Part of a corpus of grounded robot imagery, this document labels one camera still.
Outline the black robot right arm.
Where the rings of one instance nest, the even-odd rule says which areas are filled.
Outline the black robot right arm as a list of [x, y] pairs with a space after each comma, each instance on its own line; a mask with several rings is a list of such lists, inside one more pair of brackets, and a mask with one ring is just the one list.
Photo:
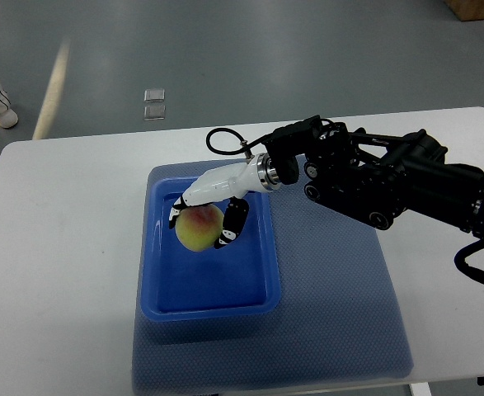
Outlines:
[[291, 185], [305, 172], [315, 203], [386, 230], [405, 210], [471, 233], [476, 242], [454, 257], [457, 269], [484, 285], [484, 270], [467, 258], [484, 249], [484, 171], [447, 164], [447, 148], [418, 130], [402, 137], [350, 132], [318, 115], [279, 127], [255, 141], [270, 155], [265, 174]]

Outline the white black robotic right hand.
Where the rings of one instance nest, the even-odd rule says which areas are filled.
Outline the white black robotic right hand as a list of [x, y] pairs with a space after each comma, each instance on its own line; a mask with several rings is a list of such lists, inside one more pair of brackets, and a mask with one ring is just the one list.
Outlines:
[[279, 188], [278, 173], [267, 153], [261, 153], [246, 163], [208, 170], [172, 205], [169, 228], [175, 230], [176, 220], [186, 208], [216, 205], [223, 212], [223, 229], [212, 248], [223, 248], [235, 241], [245, 226], [249, 212], [245, 195], [249, 192], [267, 193]]

